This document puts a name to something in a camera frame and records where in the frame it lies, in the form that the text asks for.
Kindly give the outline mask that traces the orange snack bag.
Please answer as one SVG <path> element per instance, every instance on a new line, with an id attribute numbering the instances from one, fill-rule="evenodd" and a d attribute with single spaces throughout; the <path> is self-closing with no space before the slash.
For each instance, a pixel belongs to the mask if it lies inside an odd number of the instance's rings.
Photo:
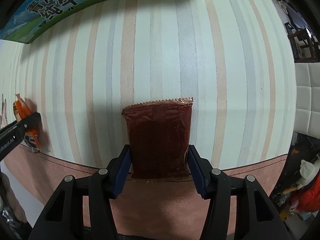
<path id="1" fill-rule="evenodd" d="M 14 116 L 17 122 L 23 122 L 23 141 L 31 151 L 37 153 L 40 151 L 39 128 L 37 124 L 31 124 L 31 120 L 27 119 L 27 117 L 31 116 L 32 114 L 29 106 L 21 98 L 20 94 L 15 95 L 16 100 L 13 103 Z"/>

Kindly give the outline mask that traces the dark red jelly packet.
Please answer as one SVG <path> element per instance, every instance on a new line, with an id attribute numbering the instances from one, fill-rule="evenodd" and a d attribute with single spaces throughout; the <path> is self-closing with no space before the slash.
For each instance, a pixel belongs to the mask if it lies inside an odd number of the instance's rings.
<path id="1" fill-rule="evenodd" d="M 193 98 L 149 101 L 122 110 L 129 138 L 132 177 L 171 179 L 189 175 Z"/>

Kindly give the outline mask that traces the striped pink-edged table mat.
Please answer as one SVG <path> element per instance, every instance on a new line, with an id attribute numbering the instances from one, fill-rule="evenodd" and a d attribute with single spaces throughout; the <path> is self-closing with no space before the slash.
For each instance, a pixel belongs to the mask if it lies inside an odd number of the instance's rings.
<path id="1" fill-rule="evenodd" d="M 40 151 L 2 162 L 30 224 L 59 182 L 105 167 L 127 143 L 121 111 L 193 98 L 190 143 L 271 193 L 289 150 L 296 75 L 272 0 L 105 0 L 31 43 L 1 39 L 1 124 L 20 94 L 41 114 Z"/>

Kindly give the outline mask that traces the white quilted sofa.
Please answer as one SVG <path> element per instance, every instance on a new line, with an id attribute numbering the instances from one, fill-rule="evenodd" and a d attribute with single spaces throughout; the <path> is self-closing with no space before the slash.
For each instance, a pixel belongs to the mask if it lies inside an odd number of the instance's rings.
<path id="1" fill-rule="evenodd" d="M 296 63 L 296 117 L 294 131 L 320 137 L 320 66 L 318 62 Z"/>

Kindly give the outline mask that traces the dark wooden chair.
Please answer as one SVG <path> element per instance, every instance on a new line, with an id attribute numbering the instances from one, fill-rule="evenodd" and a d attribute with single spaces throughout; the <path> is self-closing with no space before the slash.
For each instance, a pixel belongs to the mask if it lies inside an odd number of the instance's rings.
<path id="1" fill-rule="evenodd" d="M 285 29 L 295 63 L 319 62 L 319 41 L 307 27 L 295 28 L 286 22 Z"/>

